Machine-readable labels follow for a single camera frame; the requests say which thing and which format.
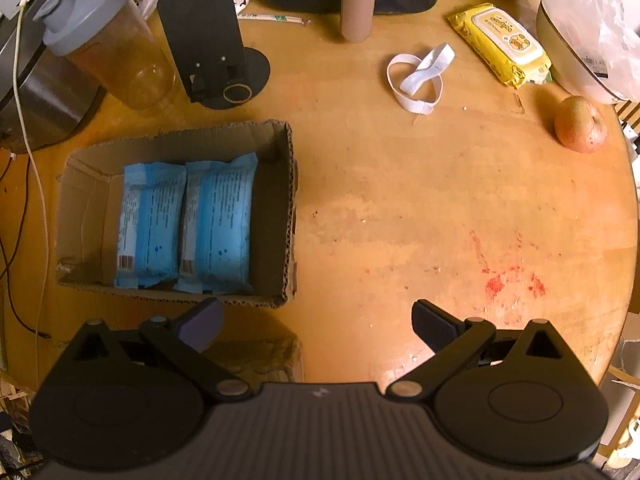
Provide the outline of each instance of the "black phone stand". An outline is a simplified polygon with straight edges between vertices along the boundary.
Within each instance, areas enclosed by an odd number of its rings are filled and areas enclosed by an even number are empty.
[[[192,103],[233,108],[267,84],[269,60],[242,44],[233,0],[158,0],[158,14]]]

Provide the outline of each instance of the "apple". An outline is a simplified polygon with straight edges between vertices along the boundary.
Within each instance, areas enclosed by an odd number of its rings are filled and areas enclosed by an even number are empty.
[[[570,150],[593,153],[607,139],[607,125],[598,107],[581,96],[562,101],[554,119],[556,136]]]

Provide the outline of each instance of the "blue package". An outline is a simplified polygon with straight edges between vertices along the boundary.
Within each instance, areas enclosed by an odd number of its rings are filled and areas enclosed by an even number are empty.
[[[178,226],[187,168],[152,162],[124,168],[115,286],[178,278]]]
[[[249,282],[251,200],[258,158],[187,163],[180,278],[184,292],[242,294]]]

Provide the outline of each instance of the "plastic shaker bottle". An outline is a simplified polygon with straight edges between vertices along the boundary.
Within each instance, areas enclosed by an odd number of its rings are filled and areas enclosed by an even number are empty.
[[[133,0],[47,0],[33,18],[46,25],[44,44],[93,75],[134,110],[156,104],[175,71]]]

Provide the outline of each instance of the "white cable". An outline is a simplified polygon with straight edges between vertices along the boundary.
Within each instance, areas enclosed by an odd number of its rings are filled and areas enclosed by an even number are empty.
[[[29,139],[27,138],[27,129],[24,126],[24,116],[22,115],[22,105],[20,104],[20,96],[18,95],[18,53],[20,52],[20,32],[22,30],[22,19],[24,17],[24,7],[30,0],[20,1],[20,11],[18,12],[18,24],[15,29],[15,55],[14,55],[14,99],[15,107],[18,110],[18,118],[20,119],[20,127],[22,128],[22,139],[24,140],[24,146],[27,148],[29,158],[31,159],[31,165],[33,166],[33,173],[35,173],[36,181],[38,183],[38,189],[40,190],[40,199],[42,200],[42,220],[44,222],[44,247],[45,247],[45,263],[44,263],[44,278],[42,280],[42,290],[40,292],[40,303],[38,304],[38,317],[36,318],[36,387],[40,386],[40,364],[38,354],[38,334],[40,333],[40,317],[42,315],[42,303],[44,303],[44,292],[47,288],[47,277],[49,275],[49,228],[47,225],[47,204],[44,198],[44,189],[42,187],[42,181],[40,179],[40,172],[36,166],[36,161],[33,158],[31,152],[31,146],[29,145]]]

